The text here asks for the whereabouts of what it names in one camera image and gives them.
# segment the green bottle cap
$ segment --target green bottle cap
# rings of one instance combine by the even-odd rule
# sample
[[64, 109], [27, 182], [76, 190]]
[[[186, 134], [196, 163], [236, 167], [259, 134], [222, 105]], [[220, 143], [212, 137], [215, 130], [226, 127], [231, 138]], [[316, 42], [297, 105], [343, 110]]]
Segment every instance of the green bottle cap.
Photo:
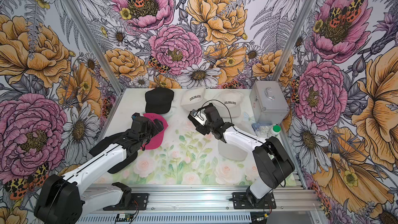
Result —
[[274, 132], [278, 133], [278, 132], [281, 131], [281, 127], [278, 126], [278, 125], [275, 125], [275, 126], [272, 127], [272, 130], [273, 130]]

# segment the orange peony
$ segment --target orange peony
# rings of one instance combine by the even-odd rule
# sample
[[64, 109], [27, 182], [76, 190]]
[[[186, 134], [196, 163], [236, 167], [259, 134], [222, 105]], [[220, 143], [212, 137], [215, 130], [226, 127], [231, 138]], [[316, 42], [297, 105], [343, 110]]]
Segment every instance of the orange peony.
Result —
[[91, 104], [91, 110], [97, 116], [101, 115], [101, 93], [97, 80], [90, 75], [84, 63], [80, 63], [77, 69], [74, 66], [73, 76], [65, 76], [62, 78], [57, 88], [58, 103], [61, 105], [75, 105], [80, 111], [83, 103], [87, 101]]
[[[253, 75], [259, 76], [261, 80], [265, 79], [268, 75], [272, 75], [275, 72], [275, 68], [281, 58], [282, 50], [278, 50], [275, 53], [269, 52], [262, 55], [259, 60], [260, 63], [253, 65]], [[281, 77], [279, 81], [284, 87], [287, 87], [289, 80], [293, 77], [293, 56], [290, 55], [287, 63], [283, 67]]]
[[331, 161], [331, 168], [326, 172], [320, 167], [321, 172], [312, 175], [314, 180], [328, 197], [340, 204], [348, 199], [347, 209], [351, 212], [362, 209], [367, 202], [374, 202], [375, 209], [370, 216], [378, 216], [382, 212], [381, 204], [392, 202], [394, 195], [375, 178], [378, 174], [373, 166], [365, 163], [369, 155], [365, 144], [347, 127], [333, 127], [329, 143], [326, 156]]
[[203, 55], [208, 59], [215, 60], [213, 68], [221, 68], [221, 74], [218, 75], [218, 84], [230, 82], [239, 71], [244, 69], [244, 60], [248, 62], [249, 57], [246, 54], [246, 47], [238, 48], [231, 45], [229, 48], [226, 44], [219, 43], [207, 47]]
[[13, 75], [10, 84], [18, 82], [24, 73], [35, 75], [49, 88], [70, 73], [69, 50], [50, 26], [40, 24], [38, 43], [33, 58], [29, 58], [27, 26], [31, 24], [24, 17], [11, 20], [0, 14], [0, 75]]
[[166, 87], [166, 88], [181, 88], [180, 84], [173, 78], [159, 75], [159, 78], [154, 78], [155, 82], [149, 82], [149, 88]]
[[0, 222], [3, 224], [27, 224], [27, 211], [15, 207], [11, 211], [7, 207], [0, 208]]
[[206, 41], [232, 44], [244, 34], [247, 10], [243, 5], [229, 13], [220, 12], [236, 0], [189, 0], [186, 11], [195, 19], [194, 24], [202, 24], [207, 29]]
[[358, 81], [361, 91], [369, 95], [360, 115], [352, 116], [357, 133], [365, 139], [365, 149], [372, 161], [390, 171], [398, 164], [398, 47], [366, 65], [366, 85]]
[[[128, 50], [122, 50], [119, 48], [107, 50], [105, 52], [105, 58], [109, 62], [109, 65], [117, 78], [124, 75], [130, 79], [134, 79], [136, 76], [145, 75], [148, 72], [144, 60], [135, 56]], [[102, 77], [107, 78], [102, 68], [100, 73]]]

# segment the black baseball cap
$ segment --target black baseball cap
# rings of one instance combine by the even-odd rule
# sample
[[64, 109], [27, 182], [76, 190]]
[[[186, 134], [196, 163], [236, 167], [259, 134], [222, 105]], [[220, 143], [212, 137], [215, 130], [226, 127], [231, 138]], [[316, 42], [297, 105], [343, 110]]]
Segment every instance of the black baseball cap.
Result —
[[157, 114], [164, 114], [170, 111], [174, 92], [171, 89], [164, 87], [157, 87], [145, 93], [145, 101], [147, 105], [145, 112], [152, 112]]

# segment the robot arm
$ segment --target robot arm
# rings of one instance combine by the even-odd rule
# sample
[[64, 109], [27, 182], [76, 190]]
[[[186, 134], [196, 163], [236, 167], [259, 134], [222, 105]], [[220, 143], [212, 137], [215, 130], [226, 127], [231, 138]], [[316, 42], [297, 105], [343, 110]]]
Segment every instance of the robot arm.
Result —
[[129, 207], [131, 188], [122, 183], [101, 190], [87, 188], [106, 171], [116, 173], [137, 158], [137, 151], [163, 130], [163, 123], [153, 122], [135, 113], [131, 128], [106, 137], [90, 151], [94, 157], [62, 176], [52, 175], [37, 200], [34, 215], [46, 224], [73, 224], [80, 216], [115, 205]]
[[232, 123], [224, 122], [211, 103], [198, 110], [192, 110], [188, 118], [203, 135], [212, 132], [216, 139], [253, 153], [261, 180], [256, 180], [246, 192], [248, 201], [254, 207], [295, 169], [276, 137], [265, 139], [253, 136], [234, 127]]

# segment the black mounting bracket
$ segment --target black mounting bracket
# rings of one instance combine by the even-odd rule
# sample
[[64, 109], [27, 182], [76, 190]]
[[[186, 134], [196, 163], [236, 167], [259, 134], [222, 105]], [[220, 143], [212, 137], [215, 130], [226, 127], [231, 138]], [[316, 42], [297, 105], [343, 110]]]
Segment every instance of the black mounting bracket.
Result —
[[107, 206], [104, 207], [104, 211], [121, 211], [121, 210], [129, 210], [135, 211], [137, 206], [135, 205], [134, 201], [138, 203], [138, 210], [146, 210], [148, 204], [148, 193], [131, 193], [131, 204], [128, 207], [123, 206]]
[[252, 207], [252, 205], [247, 200], [246, 192], [233, 192], [232, 198], [234, 199], [234, 209], [264, 209], [269, 210], [269, 206], [271, 208], [276, 208], [275, 198], [273, 193], [266, 194], [261, 201], [256, 204], [256, 206]]

